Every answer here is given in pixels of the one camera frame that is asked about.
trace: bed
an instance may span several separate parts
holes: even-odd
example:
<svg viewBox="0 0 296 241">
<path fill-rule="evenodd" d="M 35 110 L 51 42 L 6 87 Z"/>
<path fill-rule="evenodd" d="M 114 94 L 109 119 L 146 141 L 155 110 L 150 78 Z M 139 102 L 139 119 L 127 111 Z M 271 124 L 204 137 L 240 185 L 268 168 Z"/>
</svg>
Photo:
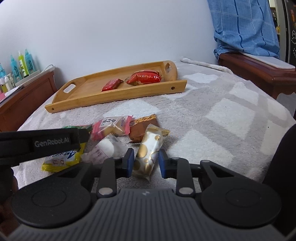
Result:
<svg viewBox="0 0 296 241">
<path fill-rule="evenodd" d="M 170 157 L 186 158 L 196 164 L 208 159 L 262 181 L 281 138 L 295 124 L 289 111 L 252 82 L 234 75 L 225 67 L 187 58 L 175 63 L 178 78 L 188 80 L 184 93 L 97 104 L 50 114 L 44 106 L 52 102 L 53 95 L 19 131 L 86 125 L 103 116 L 156 114 L 160 126 L 171 131 L 163 144 Z M 136 153 L 138 145 L 128 144 L 128 137 L 119 137 L 119 140 L 125 149 L 133 147 Z M 95 144 L 89 142 L 85 152 Z M 40 158 L 13 168 L 20 188 L 50 175 L 41 170 L 43 161 Z M 174 189 L 175 184 L 173 179 L 161 178 L 157 163 L 150 180 L 131 177 L 117 181 L 118 188 Z M 195 188 L 199 190 L 197 180 Z"/>
</svg>

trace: red snack package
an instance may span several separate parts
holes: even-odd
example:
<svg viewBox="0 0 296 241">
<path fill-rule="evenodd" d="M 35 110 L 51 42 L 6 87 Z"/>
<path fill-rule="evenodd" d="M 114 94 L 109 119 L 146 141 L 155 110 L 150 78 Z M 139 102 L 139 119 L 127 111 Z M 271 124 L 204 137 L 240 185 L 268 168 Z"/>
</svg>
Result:
<svg viewBox="0 0 296 241">
<path fill-rule="evenodd" d="M 153 70 L 141 70 L 133 73 L 129 79 L 126 79 L 126 83 L 129 85 L 145 85 L 159 83 L 161 81 L 161 75 L 157 71 Z"/>
<path fill-rule="evenodd" d="M 115 90 L 120 83 L 122 83 L 123 80 L 121 79 L 114 79 L 114 80 L 110 80 L 103 88 L 102 88 L 102 92 L 103 91 L 108 91 L 108 90 Z"/>
<path fill-rule="evenodd" d="M 107 135 L 124 136 L 130 133 L 129 124 L 132 116 L 115 116 L 106 117 L 93 124 L 91 139 L 93 141 L 101 141 Z"/>
</svg>

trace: snack package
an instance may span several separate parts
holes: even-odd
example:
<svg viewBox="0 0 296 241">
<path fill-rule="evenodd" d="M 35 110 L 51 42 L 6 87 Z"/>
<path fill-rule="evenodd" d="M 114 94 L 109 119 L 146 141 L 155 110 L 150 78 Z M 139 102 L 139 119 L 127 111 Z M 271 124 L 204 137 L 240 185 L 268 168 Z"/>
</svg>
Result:
<svg viewBox="0 0 296 241">
<path fill-rule="evenodd" d="M 129 137 L 131 141 L 129 143 L 141 143 L 145 134 L 145 130 L 149 124 L 159 126 L 155 114 L 138 119 L 133 119 L 130 122 Z"/>
<path fill-rule="evenodd" d="M 121 79 L 110 80 L 106 85 L 104 85 L 104 87 L 102 88 L 102 92 L 108 90 L 115 90 L 122 82 L 123 80 Z"/>
<path fill-rule="evenodd" d="M 145 85 L 159 83 L 162 76 L 159 72 L 154 70 L 141 70 L 135 72 L 131 77 L 126 79 L 126 83 L 129 85 Z"/>
<path fill-rule="evenodd" d="M 149 179 L 158 151 L 169 133 L 169 130 L 152 124 L 148 125 L 135 158 L 133 166 L 134 175 Z"/>
<path fill-rule="evenodd" d="M 83 162 L 100 164 L 110 157 L 122 156 L 123 153 L 125 153 L 123 144 L 114 135 L 109 134 L 81 158 Z"/>
<path fill-rule="evenodd" d="M 87 126 L 65 126 L 64 128 L 84 128 L 89 132 L 91 131 L 91 125 Z M 47 156 L 44 163 L 41 166 L 42 171 L 59 172 L 70 166 L 73 166 L 80 162 L 81 155 L 83 154 L 86 143 L 81 143 L 78 150 L 71 150 L 62 153 L 57 153 L 52 156 Z"/>
<path fill-rule="evenodd" d="M 101 141 L 107 135 L 113 134 L 115 136 L 128 135 L 130 132 L 129 124 L 132 116 L 115 116 L 106 117 L 93 124 L 91 132 L 91 139 L 93 141 Z"/>
</svg>

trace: tray handle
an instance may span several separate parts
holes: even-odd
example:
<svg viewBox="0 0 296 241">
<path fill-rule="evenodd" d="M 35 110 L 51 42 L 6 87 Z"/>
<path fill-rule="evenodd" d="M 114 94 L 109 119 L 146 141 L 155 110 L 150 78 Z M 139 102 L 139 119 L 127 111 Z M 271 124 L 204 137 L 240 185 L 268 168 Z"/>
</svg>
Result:
<svg viewBox="0 0 296 241">
<path fill-rule="evenodd" d="M 66 100 L 67 98 L 69 98 L 69 96 L 71 94 L 73 94 L 74 91 L 77 90 L 77 88 L 79 86 L 81 86 L 84 82 L 86 81 L 86 79 L 84 77 L 80 77 L 80 78 L 77 78 L 77 79 L 74 79 L 74 80 L 71 80 L 67 83 L 65 83 L 56 93 L 52 103 L 55 103 L 55 102 L 59 102 L 59 101 L 62 101 L 62 100 Z M 64 92 L 64 90 L 69 87 L 71 84 L 74 84 L 75 87 L 68 93 Z"/>
<path fill-rule="evenodd" d="M 165 81 L 175 81 L 178 80 L 178 70 L 173 61 L 167 60 L 164 61 L 164 68 L 165 68 Z"/>
</svg>

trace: human hand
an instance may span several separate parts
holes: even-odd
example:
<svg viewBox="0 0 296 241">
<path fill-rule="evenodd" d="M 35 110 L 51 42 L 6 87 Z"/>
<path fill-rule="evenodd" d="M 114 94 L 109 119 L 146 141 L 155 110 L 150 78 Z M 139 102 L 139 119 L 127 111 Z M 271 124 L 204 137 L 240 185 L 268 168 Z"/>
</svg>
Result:
<svg viewBox="0 0 296 241">
<path fill-rule="evenodd" d="M 12 192 L 15 193 L 18 190 L 17 179 L 13 177 L 12 180 Z M 0 231 L 8 236 L 12 233 L 18 226 L 18 222 L 12 213 L 11 207 L 11 196 L 0 204 Z"/>
</svg>

